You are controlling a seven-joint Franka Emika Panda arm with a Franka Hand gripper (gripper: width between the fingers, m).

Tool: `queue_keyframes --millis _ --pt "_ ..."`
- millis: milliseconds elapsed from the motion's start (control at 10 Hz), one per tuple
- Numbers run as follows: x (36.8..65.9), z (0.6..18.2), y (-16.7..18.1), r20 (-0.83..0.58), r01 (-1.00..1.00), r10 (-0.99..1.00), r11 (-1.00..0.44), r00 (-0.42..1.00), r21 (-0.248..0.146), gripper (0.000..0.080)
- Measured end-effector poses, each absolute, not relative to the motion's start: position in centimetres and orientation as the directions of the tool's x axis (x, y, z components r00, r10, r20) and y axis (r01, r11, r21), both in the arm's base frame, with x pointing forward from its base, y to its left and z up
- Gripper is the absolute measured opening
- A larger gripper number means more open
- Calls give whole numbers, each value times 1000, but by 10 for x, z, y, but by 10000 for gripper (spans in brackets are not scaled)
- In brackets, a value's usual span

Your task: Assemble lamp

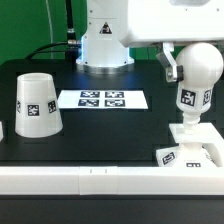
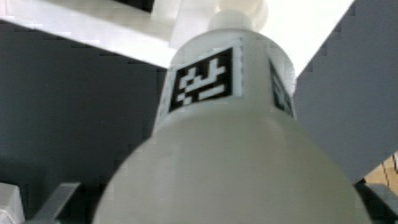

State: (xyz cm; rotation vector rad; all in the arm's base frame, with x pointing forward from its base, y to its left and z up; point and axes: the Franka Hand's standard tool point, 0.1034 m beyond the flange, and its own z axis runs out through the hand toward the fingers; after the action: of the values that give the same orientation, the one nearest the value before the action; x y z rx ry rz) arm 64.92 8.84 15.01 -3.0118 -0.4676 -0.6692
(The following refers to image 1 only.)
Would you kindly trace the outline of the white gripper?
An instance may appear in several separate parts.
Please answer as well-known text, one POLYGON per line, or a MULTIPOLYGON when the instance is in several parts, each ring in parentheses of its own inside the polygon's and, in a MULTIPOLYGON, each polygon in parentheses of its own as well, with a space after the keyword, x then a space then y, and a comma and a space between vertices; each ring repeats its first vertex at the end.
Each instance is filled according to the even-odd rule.
POLYGON ((125 47, 163 42, 156 57, 166 80, 182 81, 173 43, 224 40, 224 0, 121 0, 119 40, 125 47))

